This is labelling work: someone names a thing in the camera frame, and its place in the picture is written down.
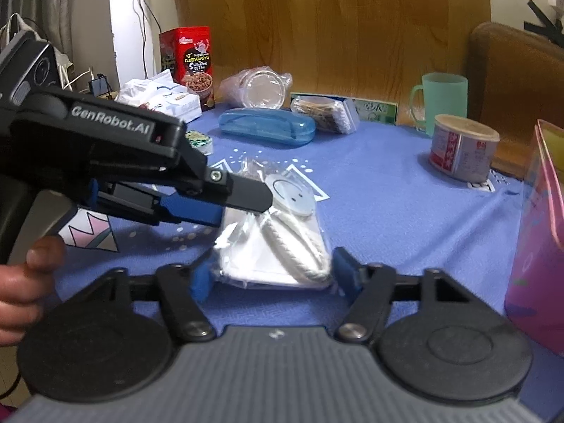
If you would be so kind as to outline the person's left hand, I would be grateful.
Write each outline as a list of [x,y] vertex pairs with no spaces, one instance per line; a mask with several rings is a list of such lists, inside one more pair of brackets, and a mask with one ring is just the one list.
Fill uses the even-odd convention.
[[1,265],[1,346],[17,345],[43,314],[43,300],[55,289],[54,272],[65,258],[58,235],[36,241],[20,264]]

